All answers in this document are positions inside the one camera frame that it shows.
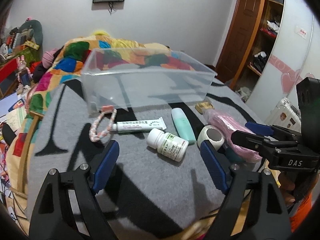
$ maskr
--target tape roll hole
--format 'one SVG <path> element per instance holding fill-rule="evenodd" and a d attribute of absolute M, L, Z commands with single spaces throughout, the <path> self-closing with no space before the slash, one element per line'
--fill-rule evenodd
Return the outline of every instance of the tape roll hole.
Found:
<path fill-rule="evenodd" d="M 213 128 L 210 128 L 207 130 L 207 136 L 212 140 L 212 141 L 216 141 L 219 142 L 222 139 L 222 135 L 221 133 Z"/>

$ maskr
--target roll of tape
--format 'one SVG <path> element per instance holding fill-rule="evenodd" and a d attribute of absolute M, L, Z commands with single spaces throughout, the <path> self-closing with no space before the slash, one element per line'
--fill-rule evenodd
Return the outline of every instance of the roll of tape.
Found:
<path fill-rule="evenodd" d="M 197 144 L 199 147 L 204 140 L 209 140 L 213 145 L 213 147 L 216 150 L 219 150 L 222 144 L 224 143 L 224 136 L 214 126 L 207 125 L 202 129 L 201 133 L 199 134 L 199 137 L 197 140 Z"/>

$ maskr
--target clear storage box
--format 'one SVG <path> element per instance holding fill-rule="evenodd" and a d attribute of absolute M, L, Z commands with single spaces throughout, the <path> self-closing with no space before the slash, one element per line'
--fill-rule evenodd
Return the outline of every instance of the clear storage box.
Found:
<path fill-rule="evenodd" d="M 94 49 L 81 71 L 89 114 L 201 101 L 216 75 L 183 52 L 145 48 Z"/>

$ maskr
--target pink hat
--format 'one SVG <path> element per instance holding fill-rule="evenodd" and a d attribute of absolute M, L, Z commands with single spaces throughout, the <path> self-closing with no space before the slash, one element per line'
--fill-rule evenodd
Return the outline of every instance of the pink hat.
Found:
<path fill-rule="evenodd" d="M 55 48 L 53 50 L 50 51 L 46 51 L 43 54 L 42 57 L 42 65 L 45 69 L 48 69 L 52 66 L 53 60 L 54 60 L 54 56 L 53 54 L 55 54 L 59 49 Z"/>

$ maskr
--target pink bunny toy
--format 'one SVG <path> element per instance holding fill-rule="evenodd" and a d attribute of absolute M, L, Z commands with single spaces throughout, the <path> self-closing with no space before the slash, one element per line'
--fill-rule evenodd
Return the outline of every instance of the pink bunny toy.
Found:
<path fill-rule="evenodd" d="M 26 86 L 26 85 L 30 86 L 29 78 L 32 78 L 32 74 L 29 68 L 27 67 L 27 63 L 24 60 L 24 55 L 21 56 L 21 59 L 20 57 L 17 57 L 17 69 L 18 69 L 17 79 L 19 83 L 22 83 L 23 86 Z"/>

